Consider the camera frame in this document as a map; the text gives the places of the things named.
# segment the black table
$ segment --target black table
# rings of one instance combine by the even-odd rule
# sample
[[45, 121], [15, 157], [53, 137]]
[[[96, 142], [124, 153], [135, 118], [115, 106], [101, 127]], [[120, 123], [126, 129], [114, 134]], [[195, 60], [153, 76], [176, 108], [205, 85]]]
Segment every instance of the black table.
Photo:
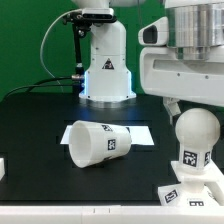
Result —
[[[180, 106], [209, 109], [224, 121], [220, 108]], [[76, 120], [146, 125], [155, 145], [132, 145], [124, 157], [80, 169], [68, 146], [60, 145], [66, 126]], [[212, 156], [222, 171], [223, 144], [216, 144]], [[159, 205], [158, 186], [177, 183], [170, 162], [178, 153], [161, 97], [139, 95], [128, 107], [99, 109], [79, 104], [72, 94], [14, 94], [0, 103], [0, 157], [6, 169], [0, 205]]]

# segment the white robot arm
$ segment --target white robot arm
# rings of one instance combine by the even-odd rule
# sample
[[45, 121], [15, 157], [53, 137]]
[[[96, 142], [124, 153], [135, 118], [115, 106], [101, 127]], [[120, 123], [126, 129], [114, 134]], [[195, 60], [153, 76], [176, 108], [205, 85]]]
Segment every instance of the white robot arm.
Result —
[[166, 16], [139, 32], [146, 93], [224, 106], [223, 8], [223, 0], [166, 0]]
[[84, 75], [80, 101], [101, 108], [119, 107], [135, 99], [126, 67], [126, 30], [110, 7], [128, 7], [145, 0], [72, 0], [91, 24], [91, 64]]

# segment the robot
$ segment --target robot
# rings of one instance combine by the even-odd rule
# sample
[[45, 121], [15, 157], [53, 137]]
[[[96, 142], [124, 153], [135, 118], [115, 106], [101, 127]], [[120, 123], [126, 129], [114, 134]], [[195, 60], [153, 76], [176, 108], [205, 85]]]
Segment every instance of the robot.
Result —
[[[110, 7], [130, 7], [145, 0], [72, 0], [80, 13], [67, 16], [73, 23], [76, 48], [76, 78], [84, 78], [79, 94], [82, 103], [116, 108], [136, 98], [131, 72], [126, 67], [126, 30]], [[91, 64], [84, 72], [79, 38], [91, 32]]]
[[171, 117], [179, 100], [224, 106], [223, 8], [223, 0], [166, 0], [166, 16], [139, 32], [141, 85], [164, 97]]
[[[143, 28], [140, 79], [147, 94], [163, 97], [173, 122], [178, 101], [224, 106], [223, 0], [166, 0], [166, 16]], [[224, 205], [224, 176], [211, 160], [220, 124], [209, 111], [180, 116], [179, 161], [171, 162], [180, 184], [159, 187], [165, 206]]]

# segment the white paper cup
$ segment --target white paper cup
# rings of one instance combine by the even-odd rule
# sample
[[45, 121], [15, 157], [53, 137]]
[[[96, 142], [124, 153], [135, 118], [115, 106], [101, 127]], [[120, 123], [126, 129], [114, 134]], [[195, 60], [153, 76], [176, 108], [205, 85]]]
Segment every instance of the white paper cup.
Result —
[[69, 135], [69, 151], [80, 168], [126, 155], [131, 136], [126, 127], [76, 121]]

